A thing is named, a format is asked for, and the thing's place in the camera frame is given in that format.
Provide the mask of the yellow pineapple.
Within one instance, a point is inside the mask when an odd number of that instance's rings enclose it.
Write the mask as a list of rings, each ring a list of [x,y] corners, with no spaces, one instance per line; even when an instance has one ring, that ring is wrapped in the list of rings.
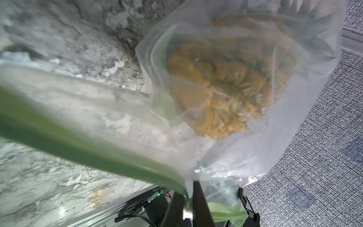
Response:
[[[183,120],[215,140],[261,119],[293,76],[336,58],[336,1],[238,1],[169,46],[170,94]]]

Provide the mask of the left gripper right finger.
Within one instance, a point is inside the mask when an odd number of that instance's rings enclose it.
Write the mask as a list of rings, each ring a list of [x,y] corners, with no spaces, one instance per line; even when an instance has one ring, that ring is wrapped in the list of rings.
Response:
[[[192,209],[194,227],[215,227],[201,184],[197,181],[193,182]]]

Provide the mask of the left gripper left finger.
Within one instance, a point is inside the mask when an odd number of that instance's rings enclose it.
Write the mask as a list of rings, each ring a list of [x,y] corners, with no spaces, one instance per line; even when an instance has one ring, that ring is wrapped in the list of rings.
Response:
[[[181,227],[183,221],[184,198],[174,193],[161,227]]]

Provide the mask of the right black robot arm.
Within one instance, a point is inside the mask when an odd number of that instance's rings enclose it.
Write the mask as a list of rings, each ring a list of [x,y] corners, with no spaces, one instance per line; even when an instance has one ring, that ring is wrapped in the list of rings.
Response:
[[[226,205],[228,203],[241,203],[246,211],[247,219],[221,220],[216,222],[217,227],[259,227],[261,218],[253,209],[246,208],[250,202],[244,195],[244,190],[238,188],[223,189],[220,184],[217,186],[208,185],[204,191],[207,203],[218,203]],[[115,223],[124,223],[131,218],[142,219],[150,227],[160,227],[169,207],[172,196],[166,189],[157,187],[151,192],[146,192],[137,196],[128,202],[119,211],[118,216],[114,219]]]

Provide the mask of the clear zip-top bag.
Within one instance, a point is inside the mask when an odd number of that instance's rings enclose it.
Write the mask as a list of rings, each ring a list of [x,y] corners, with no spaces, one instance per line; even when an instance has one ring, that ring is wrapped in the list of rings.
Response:
[[[190,184],[249,185],[283,155],[337,66],[347,2],[327,35],[335,59],[293,76],[261,119],[223,139],[197,135],[170,94],[169,46],[238,1],[185,1],[138,43],[147,94],[15,63],[1,64],[1,136],[52,155],[174,190],[192,210]],[[242,204],[208,203],[214,221],[245,219]]]

